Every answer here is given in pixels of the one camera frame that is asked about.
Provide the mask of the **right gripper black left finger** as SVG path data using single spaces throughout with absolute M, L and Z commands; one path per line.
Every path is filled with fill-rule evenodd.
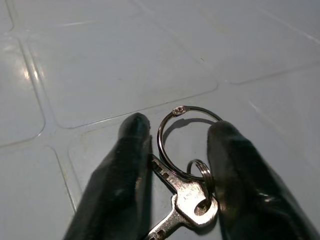
M 142 113 L 128 116 L 118 139 L 93 171 L 66 240 L 137 240 L 145 210 L 150 122 Z

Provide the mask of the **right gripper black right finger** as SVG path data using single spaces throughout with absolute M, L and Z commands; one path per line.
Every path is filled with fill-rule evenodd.
M 317 240 L 319 232 L 280 176 L 231 123 L 207 132 L 207 158 L 225 240 Z

